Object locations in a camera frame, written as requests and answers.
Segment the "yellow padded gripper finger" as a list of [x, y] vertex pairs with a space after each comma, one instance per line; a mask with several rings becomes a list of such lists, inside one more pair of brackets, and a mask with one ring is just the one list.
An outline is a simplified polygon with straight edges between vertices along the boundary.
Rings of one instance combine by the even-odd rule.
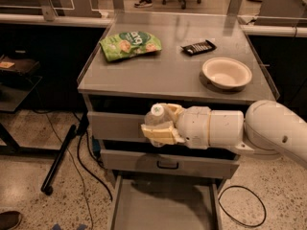
[[143, 124], [141, 129], [145, 137], [160, 144], [174, 145], [184, 142], [173, 122], [164, 122], [156, 126]]
[[176, 121], [179, 115], [184, 111], [184, 108], [181, 105], [175, 103], [164, 103], [162, 106], [167, 115], [173, 121]]

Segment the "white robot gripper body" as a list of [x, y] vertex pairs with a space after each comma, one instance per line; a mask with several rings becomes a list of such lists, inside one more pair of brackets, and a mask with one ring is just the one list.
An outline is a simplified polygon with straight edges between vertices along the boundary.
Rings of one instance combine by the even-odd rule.
[[237, 149], [243, 142], [244, 114], [192, 106], [179, 115], [176, 128], [189, 149]]

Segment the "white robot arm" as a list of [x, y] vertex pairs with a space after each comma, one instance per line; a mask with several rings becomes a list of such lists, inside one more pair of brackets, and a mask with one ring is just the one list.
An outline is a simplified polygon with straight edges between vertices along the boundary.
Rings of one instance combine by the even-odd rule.
[[257, 101], [246, 112], [156, 103], [141, 130], [158, 148], [182, 144], [189, 149], [226, 149], [260, 159], [284, 155], [307, 168], [307, 123], [274, 101]]

